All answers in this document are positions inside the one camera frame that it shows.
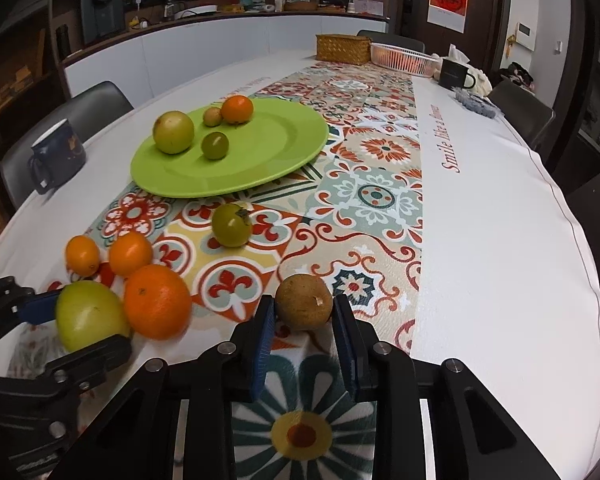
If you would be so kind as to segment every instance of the white cabinet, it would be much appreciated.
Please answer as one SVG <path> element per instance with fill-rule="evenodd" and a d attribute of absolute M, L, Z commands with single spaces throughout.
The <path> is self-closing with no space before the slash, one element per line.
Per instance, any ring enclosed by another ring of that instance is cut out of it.
<path fill-rule="evenodd" d="M 165 28 L 140 38 L 154 96 L 203 74 L 196 47 L 201 25 L 205 23 Z"/>
<path fill-rule="evenodd" d="M 66 69 L 72 95 L 113 81 L 134 107 L 192 79 L 279 50 L 315 52 L 316 34 L 384 32 L 385 23 L 350 16 L 241 16 L 175 25 L 123 41 Z"/>
<path fill-rule="evenodd" d="M 154 97 L 141 38 L 132 38 L 91 54 L 69 65 L 64 72 L 72 96 L 102 81 L 111 81 L 122 90 L 134 108 Z"/>
<path fill-rule="evenodd" d="M 315 35 L 322 33 L 321 16 L 271 16 L 269 24 L 269 52 L 302 49 L 315 53 Z"/>
<path fill-rule="evenodd" d="M 360 30 L 384 32 L 385 22 L 352 18 L 349 16 L 322 16 L 323 34 L 350 34 L 356 36 Z"/>
<path fill-rule="evenodd" d="M 232 63 L 268 54 L 264 18 L 232 18 L 144 35 L 144 59 L 155 96 Z"/>
<path fill-rule="evenodd" d="M 244 16 L 232 20 L 232 41 L 237 47 L 236 61 L 245 61 L 269 53 L 269 18 Z"/>

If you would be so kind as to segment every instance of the white plastic basket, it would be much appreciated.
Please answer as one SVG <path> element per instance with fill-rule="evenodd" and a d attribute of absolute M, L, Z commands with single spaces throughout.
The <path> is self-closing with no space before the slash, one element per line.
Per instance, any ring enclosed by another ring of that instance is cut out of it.
<path fill-rule="evenodd" d="M 371 44 L 373 64 L 421 77 L 432 77 L 436 58 L 400 46 Z"/>

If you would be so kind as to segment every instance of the patterned table runner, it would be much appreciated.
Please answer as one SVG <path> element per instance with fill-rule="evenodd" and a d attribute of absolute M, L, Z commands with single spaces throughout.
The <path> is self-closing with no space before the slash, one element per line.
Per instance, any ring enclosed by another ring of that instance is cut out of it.
<path fill-rule="evenodd" d="M 192 326 L 246 320 L 262 294 L 274 294 L 281 280 L 305 272 L 320 276 L 334 294 L 346 294 L 356 316 L 371 322 L 380 339 L 409 351 L 422 243 L 420 144 L 410 77 L 372 64 L 316 62 L 252 97 L 296 101 L 320 112 L 330 131 L 324 150 L 294 173 L 227 196 L 176 200 L 150 195 L 132 182 L 93 222 L 89 236 L 103 255 L 130 230 L 147 236 L 155 262 L 189 285 Z M 242 248 L 222 248 L 212 236 L 211 216 L 225 202 L 251 211 L 253 236 Z M 76 279 L 58 262 L 42 290 Z M 94 279 L 122 293 L 122 279 L 106 262 Z M 178 360 L 191 358 L 182 346 Z M 54 323 L 29 327 L 9 374 L 35 377 L 63 353 Z M 82 396 L 81 428 L 115 385 L 112 378 Z M 237 475 L 368 479 L 375 420 L 374 403 L 354 404 L 345 393 L 330 327 L 297 334 L 279 323 L 262 398 L 234 406 Z M 175 471 L 181 474 L 181 468 Z"/>

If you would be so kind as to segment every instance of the kettle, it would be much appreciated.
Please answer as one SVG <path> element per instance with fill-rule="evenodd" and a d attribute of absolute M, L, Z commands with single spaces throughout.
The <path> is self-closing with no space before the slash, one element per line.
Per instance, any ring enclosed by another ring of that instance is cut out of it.
<path fill-rule="evenodd" d="M 166 0 L 164 3 L 164 9 L 162 10 L 162 20 L 169 22 L 173 19 L 176 13 L 176 4 L 173 0 Z"/>

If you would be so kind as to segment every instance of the bottle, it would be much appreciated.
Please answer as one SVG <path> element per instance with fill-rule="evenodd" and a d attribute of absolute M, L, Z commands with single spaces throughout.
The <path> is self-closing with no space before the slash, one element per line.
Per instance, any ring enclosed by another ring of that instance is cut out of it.
<path fill-rule="evenodd" d="M 282 12 L 282 9 L 285 7 L 285 0 L 273 0 L 276 12 Z"/>

